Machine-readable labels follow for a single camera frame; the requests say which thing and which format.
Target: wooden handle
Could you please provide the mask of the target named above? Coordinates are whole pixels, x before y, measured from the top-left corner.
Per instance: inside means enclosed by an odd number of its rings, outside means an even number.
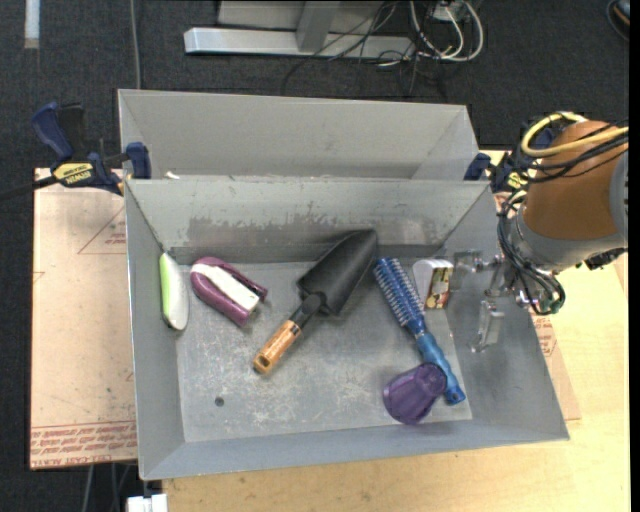
[[[255,370],[262,374],[269,373],[301,333],[302,330],[295,322],[287,320],[283,323],[253,359]]]

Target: cardboard sheet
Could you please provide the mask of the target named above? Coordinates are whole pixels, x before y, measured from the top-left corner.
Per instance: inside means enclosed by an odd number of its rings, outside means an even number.
[[[137,455],[124,200],[35,193],[30,467]]]

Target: purple and white object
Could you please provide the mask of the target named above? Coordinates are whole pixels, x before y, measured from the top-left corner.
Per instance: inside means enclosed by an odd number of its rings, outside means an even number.
[[[220,311],[238,326],[244,327],[267,289],[244,276],[233,265],[207,256],[191,267],[191,286],[205,304]]]

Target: purple plastic object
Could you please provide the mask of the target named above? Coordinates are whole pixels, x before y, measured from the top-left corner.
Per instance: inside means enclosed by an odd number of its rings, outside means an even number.
[[[238,269],[233,265],[222,261],[219,258],[212,256],[206,256],[197,260],[194,265],[209,265],[211,267],[220,267],[231,274],[236,281],[249,288],[259,298],[260,302],[264,302],[267,296],[267,289],[264,286],[253,282],[251,279],[241,274]],[[191,286],[196,296],[202,300],[205,304],[208,304],[212,308],[220,311],[227,318],[235,322],[240,327],[244,327],[249,320],[251,311],[247,311],[239,304],[236,304],[228,296],[219,290],[207,277],[199,272],[191,272]]]
[[[447,376],[439,366],[422,363],[396,375],[382,393],[384,406],[395,420],[407,425],[419,423],[447,388]]]

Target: clamp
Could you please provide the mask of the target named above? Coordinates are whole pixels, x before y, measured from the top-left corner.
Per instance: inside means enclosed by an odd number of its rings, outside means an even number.
[[[51,176],[0,194],[9,199],[55,183],[69,188],[95,187],[122,195],[122,180],[112,168],[130,160],[134,178],[151,178],[149,153],[142,142],[127,145],[124,153],[108,158],[95,152],[85,152],[84,109],[79,104],[58,107],[47,103],[31,117],[31,126],[41,142],[56,153],[50,167]]]

